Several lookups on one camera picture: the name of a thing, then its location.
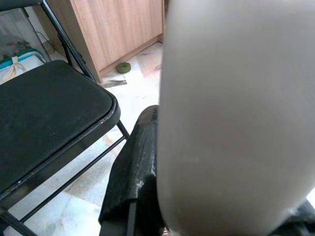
blurry white object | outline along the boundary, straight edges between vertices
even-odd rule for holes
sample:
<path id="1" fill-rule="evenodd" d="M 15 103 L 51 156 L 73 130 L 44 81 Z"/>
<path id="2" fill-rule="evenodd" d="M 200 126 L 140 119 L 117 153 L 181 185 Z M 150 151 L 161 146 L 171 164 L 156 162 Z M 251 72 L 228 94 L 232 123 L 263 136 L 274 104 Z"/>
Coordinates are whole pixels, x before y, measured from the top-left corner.
<path id="1" fill-rule="evenodd" d="M 14 77 L 23 74 L 26 71 L 32 70 L 40 65 L 43 65 L 43 62 L 38 59 L 37 56 L 30 56 L 22 61 L 18 62 L 20 66 L 7 66 L 4 69 L 0 70 L 0 85 L 6 81 L 13 79 Z M 10 73 L 10 69 L 14 68 L 14 73 Z"/>
<path id="2" fill-rule="evenodd" d="M 172 0 L 157 187 L 174 236 L 264 236 L 315 184 L 315 1 Z"/>

tiled floor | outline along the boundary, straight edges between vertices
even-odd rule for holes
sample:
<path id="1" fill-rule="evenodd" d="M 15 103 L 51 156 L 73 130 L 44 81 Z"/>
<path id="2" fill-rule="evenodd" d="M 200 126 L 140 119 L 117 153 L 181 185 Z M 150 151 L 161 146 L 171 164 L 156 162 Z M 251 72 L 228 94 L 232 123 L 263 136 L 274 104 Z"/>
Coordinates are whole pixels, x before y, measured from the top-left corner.
<path id="1" fill-rule="evenodd" d="M 132 68 L 129 73 L 120 75 L 112 72 L 104 78 L 105 81 L 119 80 L 122 77 L 126 79 L 126 85 L 108 88 L 108 90 L 117 97 L 122 112 L 121 121 L 129 132 L 146 107 L 158 104 L 161 57 L 162 44 L 156 43 L 128 61 Z M 121 137 L 119 130 L 113 128 L 74 161 L 12 207 L 10 212 L 18 219 L 22 218 L 119 137 Z M 31 217 L 26 225 L 39 236 L 97 236 L 100 229 L 97 218 L 110 169 L 124 143 L 102 158 Z M 20 234 L 9 227 L 4 235 L 19 236 Z"/>

